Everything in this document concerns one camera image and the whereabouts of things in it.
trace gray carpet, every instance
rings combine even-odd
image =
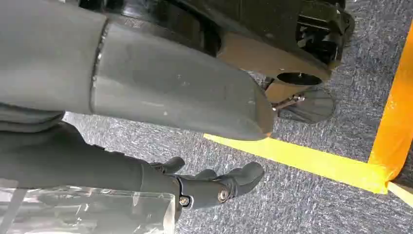
[[[325,88],[335,116],[315,126],[277,120],[274,137],[367,161],[411,20],[412,0],[352,0],[356,33]],[[374,195],[239,152],[201,134],[125,120],[68,114],[89,143],[148,161],[183,157],[184,173],[220,173],[250,161],[267,171],[251,194],[225,206],[186,212],[179,234],[413,234],[413,209],[392,194]],[[399,182],[413,186],[413,152]]]

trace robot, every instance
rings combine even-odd
[[[275,117],[312,124],[333,113],[314,87],[339,66],[353,29],[343,0],[1,1],[0,178],[15,183],[16,206],[0,233],[33,189],[172,194],[176,219],[250,192],[264,175],[258,163],[176,175],[182,159],[147,163],[86,144],[64,113],[260,140]]]

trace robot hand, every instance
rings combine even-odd
[[[174,157],[164,164],[151,164],[156,170],[179,181],[179,204],[184,209],[216,206],[247,194],[257,186],[264,175],[263,167],[256,162],[221,176],[211,169],[203,170],[195,176],[175,175],[184,165],[185,162],[180,157]]]

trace dark gray sleeve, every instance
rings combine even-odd
[[[40,133],[0,132],[0,155],[0,178],[21,188],[73,185],[179,197],[174,178],[143,160],[87,144],[64,122]]]

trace orange tape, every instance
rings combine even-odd
[[[386,182],[396,178],[413,139],[413,24],[390,90],[369,163],[386,168]]]

